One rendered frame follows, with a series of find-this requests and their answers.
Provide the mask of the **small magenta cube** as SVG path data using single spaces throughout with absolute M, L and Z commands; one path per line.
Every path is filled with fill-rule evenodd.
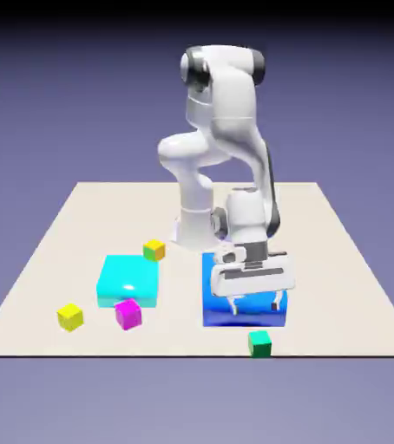
M 123 330 L 130 330 L 142 324 L 141 307 L 133 298 L 115 305 L 115 317 Z

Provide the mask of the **large blue box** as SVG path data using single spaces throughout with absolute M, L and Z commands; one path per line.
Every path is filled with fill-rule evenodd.
M 214 267 L 213 253 L 201 255 L 202 316 L 205 327 L 284 327 L 286 324 L 287 291 L 282 292 L 279 309 L 272 303 L 275 292 L 248 294 L 234 300 L 237 314 L 225 297 L 215 297 L 211 293 L 210 277 Z

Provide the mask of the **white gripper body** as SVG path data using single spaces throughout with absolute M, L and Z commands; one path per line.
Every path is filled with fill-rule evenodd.
M 287 291 L 295 286 L 295 276 L 285 251 L 262 261 L 216 264 L 210 277 L 216 297 L 242 297 L 271 291 Z

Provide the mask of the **small multicoloured cube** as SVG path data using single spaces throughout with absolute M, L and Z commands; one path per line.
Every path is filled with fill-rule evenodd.
M 143 257 L 146 260 L 158 262 L 165 257 L 166 245 L 157 239 L 151 239 L 143 245 Z

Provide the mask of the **small green cube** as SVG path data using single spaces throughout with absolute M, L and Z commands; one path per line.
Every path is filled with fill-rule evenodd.
M 265 330 L 248 333 L 248 348 L 251 358 L 267 358 L 272 354 L 272 340 Z

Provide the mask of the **large cyan box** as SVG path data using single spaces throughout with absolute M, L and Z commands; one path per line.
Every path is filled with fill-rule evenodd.
M 142 308 L 157 305 L 159 264 L 142 255 L 108 255 L 96 284 L 97 304 L 113 308 L 133 298 Z

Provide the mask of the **small yellow cube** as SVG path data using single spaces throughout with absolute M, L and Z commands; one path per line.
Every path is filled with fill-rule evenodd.
M 75 304 L 67 304 L 57 311 L 59 325 L 66 331 L 71 332 L 84 323 L 83 312 Z

